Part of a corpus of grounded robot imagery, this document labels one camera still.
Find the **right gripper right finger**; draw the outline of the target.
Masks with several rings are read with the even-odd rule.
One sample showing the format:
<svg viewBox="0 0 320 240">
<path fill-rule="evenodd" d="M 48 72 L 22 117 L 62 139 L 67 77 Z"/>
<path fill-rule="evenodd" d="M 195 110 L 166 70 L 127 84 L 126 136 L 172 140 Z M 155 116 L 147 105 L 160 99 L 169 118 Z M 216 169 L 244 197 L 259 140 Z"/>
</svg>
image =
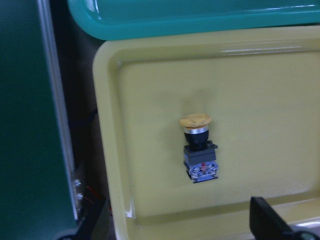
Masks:
<svg viewBox="0 0 320 240">
<path fill-rule="evenodd" d="M 252 196 L 250 199 L 249 228 L 256 240 L 300 239 L 263 197 Z"/>
</svg>

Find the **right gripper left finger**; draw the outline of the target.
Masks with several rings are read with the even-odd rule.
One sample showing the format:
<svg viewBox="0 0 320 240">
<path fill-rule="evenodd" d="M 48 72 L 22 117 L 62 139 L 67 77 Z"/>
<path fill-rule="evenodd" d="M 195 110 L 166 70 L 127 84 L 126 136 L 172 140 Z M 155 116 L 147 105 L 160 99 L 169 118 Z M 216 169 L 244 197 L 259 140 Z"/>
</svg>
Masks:
<svg viewBox="0 0 320 240">
<path fill-rule="evenodd" d="M 76 231 L 61 233 L 55 240 L 107 240 L 109 234 L 107 213 L 106 199 L 96 200 Z"/>
</svg>

